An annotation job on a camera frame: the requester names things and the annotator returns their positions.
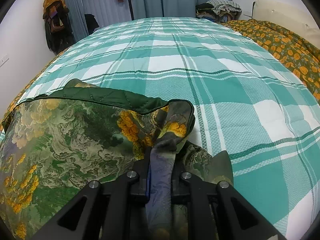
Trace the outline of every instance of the green and white plaid blanket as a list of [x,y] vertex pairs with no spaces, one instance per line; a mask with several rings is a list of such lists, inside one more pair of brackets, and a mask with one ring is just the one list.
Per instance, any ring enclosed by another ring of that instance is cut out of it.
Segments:
[[68,49],[20,101],[73,78],[189,100],[196,124],[188,139],[212,155],[228,151],[235,188],[287,239],[300,239],[319,212],[320,107],[252,40],[204,19],[111,25]]

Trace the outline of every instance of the silver bolt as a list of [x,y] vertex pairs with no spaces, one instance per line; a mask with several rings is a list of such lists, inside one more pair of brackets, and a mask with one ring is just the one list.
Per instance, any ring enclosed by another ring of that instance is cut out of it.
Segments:
[[89,187],[90,187],[90,188],[96,188],[97,186],[99,186],[99,184],[100,184],[99,181],[93,180],[93,181],[90,181]]
[[181,175],[184,179],[190,179],[191,178],[191,173],[190,172],[184,172]]
[[220,187],[222,187],[222,188],[227,188],[227,187],[229,187],[229,183],[228,182],[226,182],[226,181],[220,181]]
[[135,176],[137,176],[137,173],[135,171],[128,171],[127,176],[129,178],[134,178]]

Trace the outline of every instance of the cream headboard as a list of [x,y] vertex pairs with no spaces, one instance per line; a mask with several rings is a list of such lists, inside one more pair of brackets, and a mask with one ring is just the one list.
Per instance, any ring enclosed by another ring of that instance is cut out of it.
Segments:
[[270,0],[256,0],[252,18],[278,24],[320,48],[320,30],[315,20],[308,13],[291,5]]

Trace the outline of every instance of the light switch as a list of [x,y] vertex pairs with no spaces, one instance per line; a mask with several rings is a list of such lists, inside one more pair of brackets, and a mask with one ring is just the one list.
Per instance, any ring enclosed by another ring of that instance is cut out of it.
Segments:
[[6,54],[2,59],[0,59],[0,67],[1,67],[4,63],[6,63],[6,62],[8,61],[8,59],[9,59],[9,55],[8,55],[8,54]]

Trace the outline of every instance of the triangular cutout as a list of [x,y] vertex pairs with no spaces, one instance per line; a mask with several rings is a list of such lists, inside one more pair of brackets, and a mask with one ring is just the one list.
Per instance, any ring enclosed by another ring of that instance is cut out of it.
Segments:
[[254,215],[252,215],[236,198],[232,197],[231,202],[242,230],[247,230],[258,224],[258,220]]
[[86,201],[87,198],[82,197],[62,218],[59,219],[58,225],[71,231],[75,231]]

